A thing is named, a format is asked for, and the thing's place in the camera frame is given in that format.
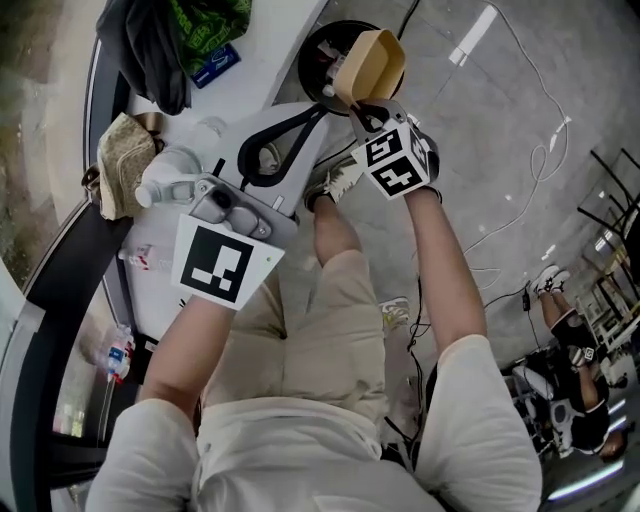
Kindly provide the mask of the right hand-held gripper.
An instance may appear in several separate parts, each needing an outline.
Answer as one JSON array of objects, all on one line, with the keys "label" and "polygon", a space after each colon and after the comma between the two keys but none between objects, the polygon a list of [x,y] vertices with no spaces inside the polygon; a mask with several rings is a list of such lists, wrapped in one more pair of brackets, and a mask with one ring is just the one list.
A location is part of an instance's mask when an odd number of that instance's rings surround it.
[{"label": "right hand-held gripper", "polygon": [[[429,186],[439,176],[436,143],[424,134],[405,110],[390,99],[358,104],[349,110],[357,144],[352,157],[387,200]],[[382,132],[369,141],[371,132]]]}]

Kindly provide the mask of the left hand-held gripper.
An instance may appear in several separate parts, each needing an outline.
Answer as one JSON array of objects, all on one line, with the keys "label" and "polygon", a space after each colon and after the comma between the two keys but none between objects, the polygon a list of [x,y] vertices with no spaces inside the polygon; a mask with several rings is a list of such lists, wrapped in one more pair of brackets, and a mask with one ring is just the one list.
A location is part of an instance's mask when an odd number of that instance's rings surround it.
[{"label": "left hand-held gripper", "polygon": [[[196,182],[193,207],[179,218],[172,285],[236,311],[245,306],[297,233],[288,216],[326,138],[327,114],[319,103],[279,104],[223,133],[214,174],[244,183],[244,192],[209,174]],[[280,160],[267,172],[259,154],[270,144]]]}]

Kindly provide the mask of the tan plastic container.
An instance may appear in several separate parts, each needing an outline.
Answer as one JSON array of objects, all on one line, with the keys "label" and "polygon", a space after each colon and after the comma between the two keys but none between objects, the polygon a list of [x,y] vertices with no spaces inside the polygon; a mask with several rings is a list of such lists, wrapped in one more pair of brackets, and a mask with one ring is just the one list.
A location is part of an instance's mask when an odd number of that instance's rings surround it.
[{"label": "tan plastic container", "polygon": [[360,101],[391,99],[405,67],[404,49],[390,30],[364,31],[340,66],[333,88],[348,109]]}]

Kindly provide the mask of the black waste bin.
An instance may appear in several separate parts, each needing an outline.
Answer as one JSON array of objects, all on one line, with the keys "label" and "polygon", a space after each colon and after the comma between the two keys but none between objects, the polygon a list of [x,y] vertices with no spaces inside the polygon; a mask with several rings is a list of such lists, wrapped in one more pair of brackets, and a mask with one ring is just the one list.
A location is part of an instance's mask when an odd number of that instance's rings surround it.
[{"label": "black waste bin", "polygon": [[[312,33],[299,51],[298,77],[302,88],[311,100],[336,115],[347,117],[350,109],[337,97],[333,80],[359,35],[369,30],[381,29],[358,20],[331,22]],[[357,104],[364,109],[370,100]]]}]

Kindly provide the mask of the person's right forearm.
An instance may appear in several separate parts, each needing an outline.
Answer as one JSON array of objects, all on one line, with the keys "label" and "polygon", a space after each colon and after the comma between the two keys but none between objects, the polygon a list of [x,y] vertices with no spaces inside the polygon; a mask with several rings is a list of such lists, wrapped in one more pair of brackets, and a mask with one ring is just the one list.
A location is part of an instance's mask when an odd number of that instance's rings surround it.
[{"label": "person's right forearm", "polygon": [[423,302],[442,354],[467,336],[487,334],[484,307],[437,192],[421,188],[404,200],[416,238]]}]

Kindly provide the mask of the person's left forearm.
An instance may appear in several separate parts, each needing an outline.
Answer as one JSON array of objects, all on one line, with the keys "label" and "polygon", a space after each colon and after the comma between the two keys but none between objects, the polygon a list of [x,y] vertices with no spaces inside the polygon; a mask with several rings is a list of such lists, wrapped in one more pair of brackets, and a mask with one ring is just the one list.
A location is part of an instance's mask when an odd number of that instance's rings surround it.
[{"label": "person's left forearm", "polygon": [[235,314],[191,297],[152,355],[140,398],[164,400],[191,418],[220,361]]}]

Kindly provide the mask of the person's left sneaker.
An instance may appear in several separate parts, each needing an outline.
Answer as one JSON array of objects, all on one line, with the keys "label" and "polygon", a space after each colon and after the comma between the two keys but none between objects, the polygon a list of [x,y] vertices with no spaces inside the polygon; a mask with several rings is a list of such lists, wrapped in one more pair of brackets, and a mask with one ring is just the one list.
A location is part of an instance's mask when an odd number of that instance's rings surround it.
[{"label": "person's left sneaker", "polygon": [[282,159],[280,152],[274,143],[267,143],[259,149],[258,160],[259,175],[271,176],[279,172]]}]

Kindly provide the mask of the person's sneaker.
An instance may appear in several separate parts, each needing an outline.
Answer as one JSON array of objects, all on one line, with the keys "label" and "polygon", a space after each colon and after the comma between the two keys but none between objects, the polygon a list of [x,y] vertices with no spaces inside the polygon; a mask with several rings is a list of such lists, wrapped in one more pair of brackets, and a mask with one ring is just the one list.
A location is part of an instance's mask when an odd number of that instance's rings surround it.
[{"label": "person's sneaker", "polygon": [[271,176],[279,172],[282,159],[280,152],[274,143],[267,143],[259,149],[258,160],[259,175]]},{"label": "person's sneaker", "polygon": [[337,204],[342,196],[357,184],[363,174],[364,169],[351,156],[322,170],[311,178],[305,189],[303,196],[305,208],[314,212],[314,204],[322,196],[329,197]]}]

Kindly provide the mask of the person's right sneaker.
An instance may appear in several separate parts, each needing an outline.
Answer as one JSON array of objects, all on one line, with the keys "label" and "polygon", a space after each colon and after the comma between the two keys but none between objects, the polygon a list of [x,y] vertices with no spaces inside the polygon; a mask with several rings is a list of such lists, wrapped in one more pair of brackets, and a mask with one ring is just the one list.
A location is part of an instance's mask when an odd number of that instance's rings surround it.
[{"label": "person's right sneaker", "polygon": [[329,197],[337,204],[342,196],[357,184],[363,174],[364,169],[351,156],[322,170],[311,178],[305,189],[303,196],[305,208],[314,212],[314,204],[322,196]]}]

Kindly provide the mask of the clear plastic cup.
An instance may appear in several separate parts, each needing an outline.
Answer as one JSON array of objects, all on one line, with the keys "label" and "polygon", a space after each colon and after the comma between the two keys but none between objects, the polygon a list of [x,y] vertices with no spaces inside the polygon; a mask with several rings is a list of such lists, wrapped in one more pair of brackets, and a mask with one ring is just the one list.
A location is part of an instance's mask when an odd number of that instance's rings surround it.
[{"label": "clear plastic cup", "polygon": [[195,196],[195,183],[202,174],[197,155],[184,146],[169,146],[158,153],[144,170],[135,198],[143,208],[153,205],[188,204]]}]

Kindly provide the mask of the blue packet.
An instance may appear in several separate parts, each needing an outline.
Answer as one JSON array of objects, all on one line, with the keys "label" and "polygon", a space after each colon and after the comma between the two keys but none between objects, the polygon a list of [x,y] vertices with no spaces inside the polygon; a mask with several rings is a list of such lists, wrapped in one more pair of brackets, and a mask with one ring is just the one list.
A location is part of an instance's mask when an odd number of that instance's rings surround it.
[{"label": "blue packet", "polygon": [[196,59],[191,65],[190,77],[198,89],[203,89],[240,62],[237,50],[231,43],[226,43],[207,56]]}]

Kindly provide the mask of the person's right leg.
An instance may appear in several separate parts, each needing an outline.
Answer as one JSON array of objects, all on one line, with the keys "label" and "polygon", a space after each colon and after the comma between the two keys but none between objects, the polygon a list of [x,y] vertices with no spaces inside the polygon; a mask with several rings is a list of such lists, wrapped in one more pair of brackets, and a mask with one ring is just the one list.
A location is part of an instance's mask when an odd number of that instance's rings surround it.
[{"label": "person's right leg", "polygon": [[320,196],[315,200],[313,216],[314,249],[322,268],[332,260],[349,259],[361,261],[364,268],[369,270],[355,229],[329,196]]}]

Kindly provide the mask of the beige cloth bag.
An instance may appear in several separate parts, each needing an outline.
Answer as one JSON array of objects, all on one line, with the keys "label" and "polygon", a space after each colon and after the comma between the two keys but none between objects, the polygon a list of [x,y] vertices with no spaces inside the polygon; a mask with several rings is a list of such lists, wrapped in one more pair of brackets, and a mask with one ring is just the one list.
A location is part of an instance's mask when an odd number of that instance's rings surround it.
[{"label": "beige cloth bag", "polygon": [[87,168],[82,186],[109,221],[134,217],[142,207],[135,198],[144,170],[164,148],[160,134],[165,116],[120,113],[98,142],[96,162]]}]

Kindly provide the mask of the red white small box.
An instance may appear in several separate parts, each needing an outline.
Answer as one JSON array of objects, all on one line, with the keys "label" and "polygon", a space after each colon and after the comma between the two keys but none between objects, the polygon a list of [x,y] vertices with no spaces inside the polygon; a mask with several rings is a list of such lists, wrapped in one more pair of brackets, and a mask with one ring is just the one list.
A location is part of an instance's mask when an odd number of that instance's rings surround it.
[{"label": "red white small box", "polygon": [[144,244],[120,249],[118,258],[143,271],[169,273],[173,264],[173,250],[163,246]]}]

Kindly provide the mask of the dark plastic bag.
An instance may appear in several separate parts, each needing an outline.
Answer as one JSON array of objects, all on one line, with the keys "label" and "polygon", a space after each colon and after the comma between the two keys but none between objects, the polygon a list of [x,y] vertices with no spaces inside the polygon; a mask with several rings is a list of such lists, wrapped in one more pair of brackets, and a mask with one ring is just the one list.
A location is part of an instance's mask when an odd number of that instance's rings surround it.
[{"label": "dark plastic bag", "polygon": [[244,35],[251,7],[252,0],[107,0],[96,31],[131,89],[175,116],[191,105],[191,65]]}]

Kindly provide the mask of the blue-capped water bottle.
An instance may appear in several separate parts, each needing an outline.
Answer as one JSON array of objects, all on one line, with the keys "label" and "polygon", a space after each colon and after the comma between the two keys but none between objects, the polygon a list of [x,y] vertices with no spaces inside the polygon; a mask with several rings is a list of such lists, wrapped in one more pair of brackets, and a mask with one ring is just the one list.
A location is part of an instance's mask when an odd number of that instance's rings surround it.
[{"label": "blue-capped water bottle", "polygon": [[104,354],[107,381],[121,384],[129,374],[136,348],[131,328],[123,324],[110,327],[103,345],[106,347]]}]

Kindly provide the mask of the person's white shirt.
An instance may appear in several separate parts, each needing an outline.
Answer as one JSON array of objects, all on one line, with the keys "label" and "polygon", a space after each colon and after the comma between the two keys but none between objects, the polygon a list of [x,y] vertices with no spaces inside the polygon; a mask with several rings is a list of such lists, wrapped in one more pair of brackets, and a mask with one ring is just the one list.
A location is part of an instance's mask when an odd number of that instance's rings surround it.
[{"label": "person's white shirt", "polygon": [[324,403],[257,398],[199,428],[160,399],[122,413],[86,512],[537,512],[541,467],[488,340],[440,356],[417,466],[385,461],[374,424]]}]

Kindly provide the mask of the grey white office chair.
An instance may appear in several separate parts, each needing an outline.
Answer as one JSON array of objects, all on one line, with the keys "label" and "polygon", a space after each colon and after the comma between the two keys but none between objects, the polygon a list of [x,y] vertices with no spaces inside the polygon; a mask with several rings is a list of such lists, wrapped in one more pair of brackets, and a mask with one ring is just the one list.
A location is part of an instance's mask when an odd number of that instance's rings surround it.
[{"label": "grey white office chair", "polygon": [[515,403],[526,409],[525,421],[533,429],[533,438],[543,443],[539,454],[553,448],[560,457],[571,451],[570,411],[567,399],[558,399],[552,384],[525,365],[515,366],[512,377],[516,388]]}]

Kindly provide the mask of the black window frame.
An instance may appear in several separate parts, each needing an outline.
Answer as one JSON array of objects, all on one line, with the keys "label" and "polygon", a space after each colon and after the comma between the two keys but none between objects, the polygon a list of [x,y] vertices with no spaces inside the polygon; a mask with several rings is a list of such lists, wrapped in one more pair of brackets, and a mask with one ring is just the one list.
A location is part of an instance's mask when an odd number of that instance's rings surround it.
[{"label": "black window frame", "polygon": [[32,508],[48,492],[57,396],[88,307],[131,221],[80,205],[27,283],[26,303],[0,351],[0,501]]}]

